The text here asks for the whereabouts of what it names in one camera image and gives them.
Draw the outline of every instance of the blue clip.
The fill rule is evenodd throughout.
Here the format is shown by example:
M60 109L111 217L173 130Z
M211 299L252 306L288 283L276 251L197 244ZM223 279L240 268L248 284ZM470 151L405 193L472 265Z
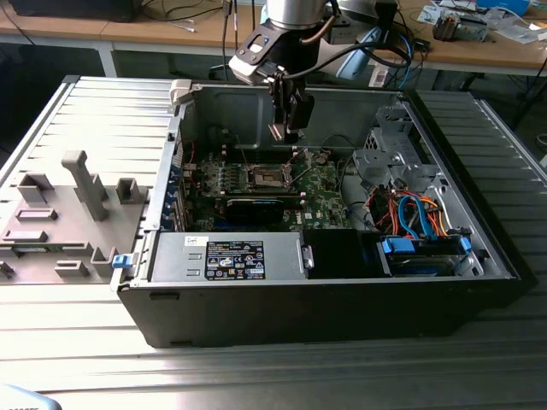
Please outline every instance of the blue clip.
M416 251L412 240L407 237L388 237L382 242L382 248L385 254L413 254Z
M469 252L471 252L471 241L469 241L469 238L467 237L463 237L460 239L460 245L462 246L463 248L463 251L468 254Z
M127 269L133 266L133 255L121 254L116 255L112 260L112 267L114 269Z

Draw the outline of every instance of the white paper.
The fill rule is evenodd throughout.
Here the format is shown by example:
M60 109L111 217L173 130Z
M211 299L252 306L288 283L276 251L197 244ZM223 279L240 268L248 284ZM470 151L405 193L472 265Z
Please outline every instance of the white paper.
M185 246L207 246L209 237L185 237Z
M517 41L521 44L528 44L538 40L538 33L522 26L505 27L497 31L505 38Z

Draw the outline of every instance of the metal bracket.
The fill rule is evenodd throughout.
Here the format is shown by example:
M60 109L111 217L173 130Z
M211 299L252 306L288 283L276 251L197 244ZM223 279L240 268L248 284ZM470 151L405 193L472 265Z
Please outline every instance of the metal bracket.
M302 260L306 269L314 268L314 252L312 251L311 246L302 246Z
M192 99L191 79L176 79L169 89L169 101L176 106Z

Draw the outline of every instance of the side panel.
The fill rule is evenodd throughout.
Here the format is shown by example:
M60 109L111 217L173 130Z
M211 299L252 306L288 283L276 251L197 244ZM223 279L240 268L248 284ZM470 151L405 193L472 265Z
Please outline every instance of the side panel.
M510 282L124 288L118 296L155 348L226 347L448 335L487 304L513 299Z

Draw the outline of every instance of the metal table surface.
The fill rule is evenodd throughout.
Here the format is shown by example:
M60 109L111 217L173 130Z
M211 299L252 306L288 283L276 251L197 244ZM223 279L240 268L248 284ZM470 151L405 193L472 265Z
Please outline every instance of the metal table surface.
M63 83L0 172L0 226L25 171L71 185L60 158L154 186L169 81ZM107 284L0 286L0 383L64 409L545 408L547 287L446 338L154 349Z

